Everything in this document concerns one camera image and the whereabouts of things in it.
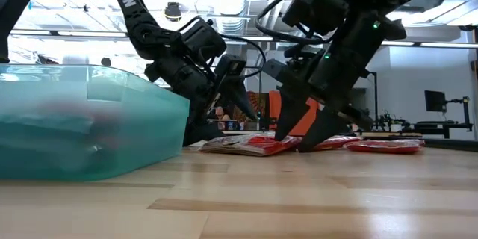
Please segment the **desk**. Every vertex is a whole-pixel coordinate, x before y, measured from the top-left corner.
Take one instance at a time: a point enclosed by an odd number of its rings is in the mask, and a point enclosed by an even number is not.
[[[209,122],[237,122],[237,119],[208,119]]]
[[[414,124],[414,130],[420,132],[421,134],[434,134],[434,135],[443,135],[444,139],[450,139],[450,129],[452,128],[464,128],[472,130],[473,124],[466,123],[443,123],[443,124],[433,124],[433,123],[417,123]]]
[[[93,183],[0,182],[2,239],[478,238],[478,154],[182,156]]]
[[[243,134],[262,134],[264,131],[223,131],[223,133],[227,136],[229,135],[243,135]],[[385,132],[385,131],[368,131],[362,133],[355,133],[358,136],[362,137],[399,137],[400,133],[398,132]],[[419,133],[407,133],[406,135],[403,134],[405,137],[422,137]]]

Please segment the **teal plastic bin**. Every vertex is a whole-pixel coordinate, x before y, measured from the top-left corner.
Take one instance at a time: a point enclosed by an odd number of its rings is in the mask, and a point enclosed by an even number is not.
[[[0,179],[108,179],[181,153],[189,101],[106,66],[0,64]]]

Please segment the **cable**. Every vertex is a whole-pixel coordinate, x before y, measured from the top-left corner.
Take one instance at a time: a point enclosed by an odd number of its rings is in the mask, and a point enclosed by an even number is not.
[[[202,55],[202,50],[203,49],[206,49],[207,47],[202,47],[199,49],[198,51],[198,58],[199,58],[199,62],[201,63],[202,65],[202,68],[204,68],[204,70],[208,73],[209,77],[210,78],[215,78],[216,75],[212,72],[212,69],[211,67],[208,65],[206,59],[204,59],[204,56]]]
[[[180,31],[183,31],[184,29],[186,29],[187,27],[189,27],[189,25],[191,25],[193,22],[195,22],[196,20],[198,19],[201,19],[200,16],[195,16],[194,18],[192,18],[189,22],[186,22],[185,25],[183,25],[182,27],[180,27],[180,29],[176,30],[178,32]]]
[[[300,23],[297,23],[296,24],[296,27],[305,35],[305,37],[307,38],[311,38],[311,37],[314,37],[314,38],[318,38],[318,39],[321,39],[323,40],[323,37],[321,37],[320,35],[318,34],[314,34],[313,31],[307,31],[304,26]]]
[[[333,37],[335,36],[335,33],[328,40],[322,40],[319,38],[297,37],[291,34],[283,34],[283,33],[279,33],[278,31],[274,31],[272,29],[264,27],[259,22],[259,20],[262,19],[267,13],[269,13],[281,1],[283,0],[272,1],[268,6],[266,6],[265,9],[262,10],[262,12],[259,13],[259,15],[257,15],[257,17],[254,20],[254,24],[255,24],[255,27],[260,32],[280,40],[285,40],[285,41],[294,42],[294,43],[302,43],[304,45],[319,45],[319,44],[329,43],[330,41],[332,41]]]
[[[256,44],[255,42],[253,42],[251,40],[248,40],[246,38],[230,36],[230,35],[227,35],[227,34],[221,34],[221,37],[222,38],[227,38],[227,39],[230,39],[230,40],[237,40],[237,41],[246,42],[248,44],[253,45],[257,50],[259,50],[259,53],[261,53],[261,57],[262,57],[261,67],[259,67],[259,69],[257,71],[255,71],[253,73],[250,73],[248,75],[245,75],[244,78],[250,78],[250,77],[253,77],[254,75],[257,75],[257,74],[262,72],[262,69],[264,68],[264,65],[266,64],[267,59],[266,59],[266,54],[264,53],[264,50],[258,44]]]

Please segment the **snack package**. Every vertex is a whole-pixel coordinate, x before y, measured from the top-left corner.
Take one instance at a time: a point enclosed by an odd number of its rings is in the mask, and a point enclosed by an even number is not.
[[[356,142],[360,141],[360,137],[349,137],[349,136],[343,136],[343,135],[335,135],[333,137],[330,137],[329,139],[323,141],[322,143],[316,145],[314,147],[314,150],[316,151],[323,151],[323,150],[331,150],[331,149],[340,149],[341,147],[344,147],[346,143],[349,142]]]
[[[350,142],[344,145],[348,150],[355,152],[375,152],[389,154],[415,154],[425,146],[422,140],[366,140]]]
[[[202,145],[198,151],[262,157],[292,149],[300,141],[300,138],[292,136],[287,136],[282,141],[275,141],[273,132],[246,134],[214,138]]]

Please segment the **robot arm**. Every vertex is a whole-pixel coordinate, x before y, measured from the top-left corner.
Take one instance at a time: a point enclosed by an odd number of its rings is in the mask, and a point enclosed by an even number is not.
[[[287,64],[269,60],[264,71],[282,82],[279,91],[282,108],[276,130],[276,139],[281,140],[307,113],[305,103],[309,97],[325,105],[317,111],[317,118],[308,130],[300,151],[311,150],[325,139],[345,131],[348,122],[354,122],[364,130],[370,130],[373,120],[353,108],[347,97],[359,77],[366,78],[366,66],[382,41],[406,37],[401,21],[386,17],[410,0],[293,0],[282,18],[287,25],[308,27],[306,37],[289,37],[276,34],[261,26],[256,27],[273,37],[298,43],[290,51]],[[315,34],[334,34],[324,40]],[[300,49],[305,44],[330,43],[317,54],[304,55]]]
[[[255,118],[240,77],[246,61],[234,55],[222,55],[226,43],[211,27],[211,21],[196,17],[179,31],[170,31],[158,25],[143,0],[117,1],[131,43],[139,56],[152,60],[145,70],[148,79],[163,78],[174,93],[190,100],[185,145],[222,136],[216,126],[206,121],[207,110],[217,101],[218,94],[233,101],[248,117]],[[208,60],[221,55],[212,72]]]

